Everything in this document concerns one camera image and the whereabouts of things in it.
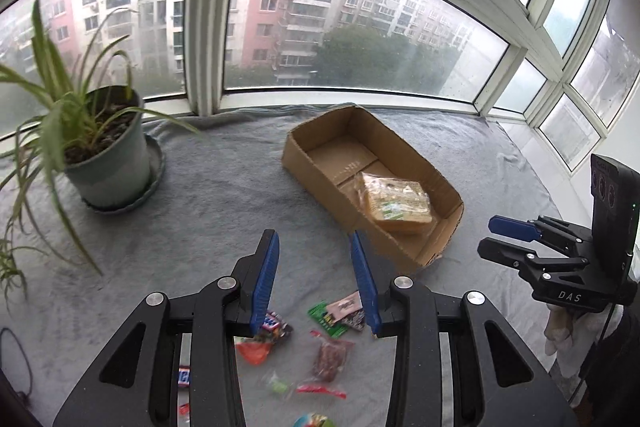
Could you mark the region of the white gloved right hand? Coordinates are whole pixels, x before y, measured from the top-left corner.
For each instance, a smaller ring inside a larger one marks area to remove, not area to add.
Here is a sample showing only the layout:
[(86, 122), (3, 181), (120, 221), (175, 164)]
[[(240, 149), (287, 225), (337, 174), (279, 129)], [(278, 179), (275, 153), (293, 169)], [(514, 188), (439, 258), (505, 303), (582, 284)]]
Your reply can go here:
[(620, 325), (624, 308), (608, 305), (600, 313), (580, 314), (558, 306), (548, 305), (548, 322), (544, 329), (546, 355), (555, 356), (563, 378), (573, 378), (579, 373), (582, 362), (587, 358), (605, 329), (608, 337)]

